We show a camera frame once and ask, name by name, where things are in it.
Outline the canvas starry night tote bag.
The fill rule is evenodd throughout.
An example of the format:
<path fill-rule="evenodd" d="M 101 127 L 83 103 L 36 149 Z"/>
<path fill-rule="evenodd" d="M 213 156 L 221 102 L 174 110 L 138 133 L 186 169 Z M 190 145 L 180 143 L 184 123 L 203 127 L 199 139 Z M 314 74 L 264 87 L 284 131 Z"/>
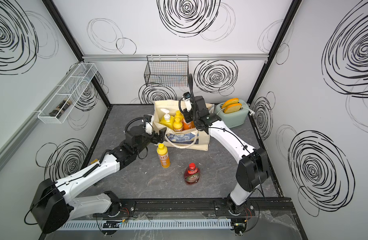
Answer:
<path fill-rule="evenodd" d="M 173 127 L 173 124 L 169 127 L 162 124 L 165 115 L 170 115 L 171 122 L 173 123 L 173 118 L 177 116 L 176 113 L 179 111 L 179 108 L 184 109 L 185 107 L 184 103 L 180 104 L 179 101 L 175 100 L 154 102 L 153 129 L 159 133 L 160 130 L 166 128 L 163 143 L 167 147 L 207 151 L 209 148 L 210 136 L 204 131 L 197 130 L 193 123 L 181 121 L 182 128 L 179 132 Z"/>

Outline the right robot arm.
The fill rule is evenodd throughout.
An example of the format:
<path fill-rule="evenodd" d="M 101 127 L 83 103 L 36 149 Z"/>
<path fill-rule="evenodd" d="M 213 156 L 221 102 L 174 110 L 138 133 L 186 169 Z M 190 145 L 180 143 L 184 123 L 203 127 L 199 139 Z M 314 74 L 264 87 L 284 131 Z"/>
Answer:
<path fill-rule="evenodd" d="M 199 131 L 207 133 L 225 147 L 238 164 L 237 185 L 227 197 L 229 212 L 237 216 L 253 192 L 262 190 L 262 183 L 270 176 L 268 154 L 244 142 L 215 113 L 210 113 L 203 97 L 186 92 L 178 104 L 185 120 L 193 121 Z"/>

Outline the orange bottle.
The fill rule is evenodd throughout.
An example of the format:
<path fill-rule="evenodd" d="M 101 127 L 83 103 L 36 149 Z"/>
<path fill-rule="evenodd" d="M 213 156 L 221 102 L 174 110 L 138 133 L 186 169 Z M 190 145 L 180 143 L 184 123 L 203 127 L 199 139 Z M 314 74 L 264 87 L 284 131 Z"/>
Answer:
<path fill-rule="evenodd" d="M 174 117 L 179 118 L 181 122 L 183 121 L 183 114 L 180 111 L 176 111 Z"/>
<path fill-rule="evenodd" d="M 183 123 L 183 129 L 184 130 L 190 130 L 190 129 L 195 128 L 193 121 L 187 122 L 185 119 L 183 119 L 183 122 L 182 123 Z"/>
<path fill-rule="evenodd" d="M 173 130 L 175 132 L 182 132 L 183 131 L 183 123 L 180 118 L 175 118 L 173 123 Z"/>
<path fill-rule="evenodd" d="M 168 154 L 168 149 L 164 144 L 158 144 L 157 154 L 163 168 L 168 168 L 170 166 L 170 158 Z"/>

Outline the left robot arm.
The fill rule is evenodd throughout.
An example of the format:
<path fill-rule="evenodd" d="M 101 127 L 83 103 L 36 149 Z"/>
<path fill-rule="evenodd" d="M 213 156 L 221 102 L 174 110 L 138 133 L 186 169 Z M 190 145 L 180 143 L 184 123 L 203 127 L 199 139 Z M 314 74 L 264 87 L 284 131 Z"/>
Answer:
<path fill-rule="evenodd" d="M 104 151 L 101 159 L 64 178 L 43 180 L 37 187 L 29 208 L 43 234 L 50 234 L 66 222 L 91 214 L 117 216 L 121 202 L 111 191 L 93 197 L 80 198 L 79 194 L 136 160 L 148 145 L 164 142 L 167 128 L 158 132 L 151 124 L 126 127 L 125 140 L 112 150 Z"/>

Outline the yellow pump dish soap bottle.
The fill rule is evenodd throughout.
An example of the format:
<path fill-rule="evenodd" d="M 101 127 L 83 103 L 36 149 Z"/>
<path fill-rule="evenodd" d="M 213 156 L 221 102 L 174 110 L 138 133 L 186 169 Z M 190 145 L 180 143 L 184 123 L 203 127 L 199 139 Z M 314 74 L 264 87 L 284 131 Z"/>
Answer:
<path fill-rule="evenodd" d="M 173 130 L 173 124 L 175 122 L 175 117 L 170 115 L 169 110 L 167 109 L 161 109 L 161 111 L 164 113 L 164 115 L 161 118 L 159 123 Z"/>

